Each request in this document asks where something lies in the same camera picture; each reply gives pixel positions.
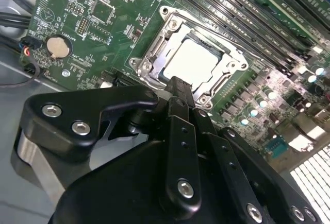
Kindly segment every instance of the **gray metal surface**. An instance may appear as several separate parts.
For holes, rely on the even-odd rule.
[[[0,47],[0,84],[21,82],[17,55]],[[36,94],[55,92],[51,83],[38,82],[16,89],[0,90],[0,223],[45,224],[54,211],[47,193],[18,176],[10,164],[24,101]],[[101,141],[92,152],[90,168],[95,169],[145,141],[145,136],[120,141]]]
[[[0,61],[12,63],[13,56],[0,47]],[[26,77],[0,64],[0,83],[25,81]],[[10,164],[24,101],[31,95],[54,90],[33,82],[26,88],[0,90],[0,223],[45,224],[54,207],[47,194],[19,177]]]

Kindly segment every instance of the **green circuit board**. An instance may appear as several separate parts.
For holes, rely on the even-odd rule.
[[[102,71],[132,73],[129,57],[142,57],[163,20],[161,2],[174,0],[38,0],[28,34],[46,40],[54,34],[70,39],[69,58],[50,60],[35,52],[48,79],[68,90],[95,88]],[[61,75],[63,69],[70,76]]]
[[[313,103],[322,100],[320,96],[301,90],[309,87],[302,77],[284,85],[286,76],[270,63],[279,61],[283,65],[287,63],[283,58],[290,50],[307,51],[315,46],[322,52],[312,56],[313,64],[327,68],[330,63],[330,41],[324,30],[316,29],[310,20],[300,17],[284,0],[37,0],[28,35],[44,44],[51,36],[64,36],[71,46],[70,55],[62,59],[51,58],[45,45],[33,51],[44,70],[43,76],[71,91],[100,87],[104,72],[120,72],[141,84],[129,60],[143,58],[163,26],[162,6],[187,10],[199,21],[216,28],[222,36],[235,43],[244,43],[246,50],[256,50],[269,58],[260,60],[254,54],[244,54],[249,63],[248,70],[234,73],[212,99],[209,115],[215,125],[235,127],[253,147],[260,149],[269,142],[267,129],[276,128],[273,123],[264,125],[271,113],[275,113],[281,122],[297,115],[295,108],[289,105],[283,108],[287,95],[298,91]],[[312,9],[315,15],[323,15],[325,24],[327,16],[322,10],[328,8],[328,2],[319,2]],[[24,55],[21,61],[27,64]],[[257,75],[267,79],[267,83],[253,97],[266,98],[263,89],[267,85],[279,98],[269,101],[267,108],[259,108],[258,117],[249,116],[247,111],[255,104],[252,99],[246,101],[232,119],[224,119],[221,110],[232,104],[239,91]],[[246,116],[250,123],[243,126],[241,116]]]

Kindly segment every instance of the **ram slot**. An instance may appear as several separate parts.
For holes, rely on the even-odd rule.
[[[318,12],[318,8],[311,7],[311,4],[305,1],[285,0],[292,9],[308,20],[311,26],[318,30],[325,38],[330,39],[330,21]]]
[[[304,45],[299,39],[296,39],[295,35],[289,29],[283,27],[277,19],[264,12],[264,7],[259,7],[254,2],[249,2],[248,0],[229,0],[229,2],[244,13],[251,21],[260,24],[262,29],[270,31],[269,33],[281,41],[282,45],[287,45],[287,48],[296,51],[310,50],[309,46]]]
[[[295,54],[300,48],[292,45],[284,37],[281,37],[277,31],[273,30],[271,26],[267,25],[261,19],[258,19],[256,15],[252,15],[251,12],[244,9],[244,6],[238,3],[236,0],[207,0],[213,6],[221,5],[228,13],[230,13],[237,22],[247,31],[252,32],[254,35],[259,35],[261,40],[267,42],[267,45],[276,51],[282,57],[287,57],[283,53]]]
[[[245,48],[245,50],[252,52],[256,56],[265,59],[270,65],[274,66],[277,70],[283,72],[283,74],[290,76],[292,74],[291,70],[286,68],[284,65],[279,63],[279,59],[272,59],[269,55],[267,55],[264,51],[256,48],[254,44],[252,44],[251,40],[248,40],[247,38],[243,37],[242,35],[236,33],[236,31],[230,29],[226,24],[223,23],[219,17],[215,16],[210,10],[206,9],[202,5],[200,5],[195,0],[181,0],[180,2],[186,3],[187,5],[193,7],[195,10],[197,10],[201,15],[212,21],[216,26],[219,27],[220,30],[228,34],[228,36],[231,38],[235,43],[240,44],[242,47]]]
[[[283,0],[254,0],[254,2],[265,6],[265,11],[271,10],[271,12],[268,11],[269,14],[276,18],[282,26],[289,28],[303,44],[312,47],[320,43],[319,32],[315,32],[315,28],[293,12],[291,8],[283,7],[281,5]]]
[[[220,12],[224,18],[222,19],[227,26],[231,26],[233,29],[239,31],[243,31],[241,36],[247,37],[250,41],[252,41],[255,46],[260,47],[264,50],[270,57],[274,56],[275,58],[286,58],[287,55],[283,53],[278,47],[275,46],[272,42],[268,40],[268,38],[262,37],[259,32],[253,31],[248,25],[244,24],[240,20],[240,16],[235,16],[231,14],[228,9],[219,2],[215,0],[203,0],[202,2],[207,6],[209,6],[208,10],[214,10]]]

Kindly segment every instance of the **silver screw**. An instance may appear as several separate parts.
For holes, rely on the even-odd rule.
[[[249,213],[249,215],[251,216],[252,219],[254,219],[254,221],[256,223],[262,223],[262,215],[259,211],[259,209],[257,209],[257,207],[255,207],[253,204],[249,203],[246,206],[247,212]]]
[[[202,117],[206,117],[206,113],[203,110],[199,110],[198,113],[202,116]]]
[[[72,125],[72,130],[78,135],[87,135],[91,132],[89,125],[81,121],[74,122]]]
[[[227,130],[227,132],[231,137],[235,137],[235,133],[232,130]]]
[[[206,99],[205,97],[202,97],[202,98],[201,98],[201,103],[204,104],[204,103],[206,102],[206,100],[207,100],[207,99]]]
[[[312,220],[312,221],[316,221],[316,217],[313,215],[313,213],[308,209],[308,208],[305,208],[305,212],[307,214],[307,216]]]
[[[192,198],[194,195],[194,189],[186,180],[180,180],[177,184],[177,189],[185,198]]]
[[[293,214],[301,221],[305,220],[305,217],[303,215],[303,213],[301,213],[301,211],[296,207],[296,206],[292,206],[291,207],[291,211],[293,212]]]
[[[58,117],[62,114],[62,110],[56,105],[46,105],[42,108],[42,113],[47,117]]]
[[[176,30],[178,28],[178,23],[176,20],[170,20],[169,22],[169,28],[171,30]]]
[[[62,70],[62,76],[69,77],[71,75],[70,71],[68,70]]]

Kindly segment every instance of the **dimm slot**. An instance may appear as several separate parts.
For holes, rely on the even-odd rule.
[[[226,25],[224,25],[221,21],[219,21],[217,18],[215,18],[212,13],[209,11],[205,10],[204,7],[200,6],[195,2],[194,0],[183,0],[190,6],[194,7],[198,12],[200,12],[204,17],[210,19],[211,21],[214,22],[215,25],[217,25],[219,28],[222,28],[226,33],[228,33],[231,37],[235,38],[237,43],[242,45],[246,50],[251,51],[252,53],[256,54],[258,57],[264,58],[265,61],[267,61],[270,65],[276,67],[277,70],[281,71],[283,74],[290,76],[292,75],[292,72],[287,69],[285,66],[282,64],[278,63],[277,61],[274,61],[271,59],[268,55],[264,54],[260,50],[256,50],[254,45],[251,45],[248,41],[246,41],[245,38],[242,36],[239,36],[236,34],[235,31],[232,31],[231,29],[228,29]]]
[[[325,38],[330,39],[330,24],[315,13],[303,0],[285,0],[285,2],[307,19],[311,26],[324,35]]]
[[[236,7],[240,9],[242,13],[248,14],[249,18],[252,20],[258,21],[264,27],[268,27],[273,35],[276,35],[278,40],[282,41],[282,44],[287,44],[292,50],[309,50],[308,46],[305,46],[303,43],[296,39],[295,35],[286,27],[283,27],[280,22],[275,19],[272,15],[268,15],[264,12],[264,7],[259,7],[258,5],[254,5],[254,2],[250,2],[253,5],[253,8],[257,9],[258,12],[255,12],[249,5],[244,4],[241,0],[231,0],[232,3],[236,4]],[[270,24],[273,23],[277,27],[281,27],[282,32],[276,30]]]
[[[239,16],[235,16],[233,14],[228,13],[226,7],[224,7],[221,4],[216,3],[214,0],[204,0],[207,3],[209,3],[211,6],[213,6],[214,8],[216,8],[217,10],[219,10],[222,14],[224,14],[225,16],[227,16],[227,18],[229,18],[229,20],[235,20],[236,21],[236,25],[238,26],[238,28],[240,28],[241,30],[243,30],[246,34],[249,35],[251,41],[256,41],[255,38],[258,39],[258,42],[265,48],[267,48],[267,50],[271,51],[271,53],[275,56],[275,58],[286,58],[287,55],[285,55],[282,51],[278,50],[277,47],[275,47],[273,44],[269,43],[267,40],[267,38],[262,38],[258,32],[255,31],[251,31],[250,28],[248,28],[245,24],[242,23],[242,21],[240,21]]]
[[[259,22],[258,19],[256,19],[253,15],[250,15],[250,12],[248,12],[248,14],[246,14],[246,10],[241,11],[241,7],[242,5],[237,4],[236,0],[226,0],[227,2],[229,2],[237,11],[241,12],[242,14],[244,14],[244,16],[249,19],[254,26],[251,26],[250,23],[247,23],[246,20],[244,20],[241,16],[236,15],[234,11],[232,11],[231,9],[229,9],[228,7],[226,7],[224,4],[222,4],[221,2],[219,2],[218,0],[209,0],[208,2],[211,3],[212,5],[216,5],[219,4],[221,5],[228,13],[231,13],[231,15],[235,16],[236,21],[238,21],[247,31],[252,32],[255,35],[258,35],[259,37],[262,36],[262,33],[267,33],[270,37],[272,38],[276,38],[274,39],[274,41],[279,45],[279,46],[274,46],[274,42],[273,40],[268,39],[266,36],[262,36],[262,40],[268,41],[268,46],[270,48],[272,48],[274,51],[276,51],[278,53],[277,56],[280,57],[286,57],[287,55],[283,54],[283,52],[281,50],[279,50],[278,48],[284,48],[284,50],[290,51],[292,53],[295,53],[297,50],[299,50],[296,47],[291,47],[290,43],[285,40],[284,38],[278,36],[277,32],[274,31],[271,27],[265,25],[264,23]]]

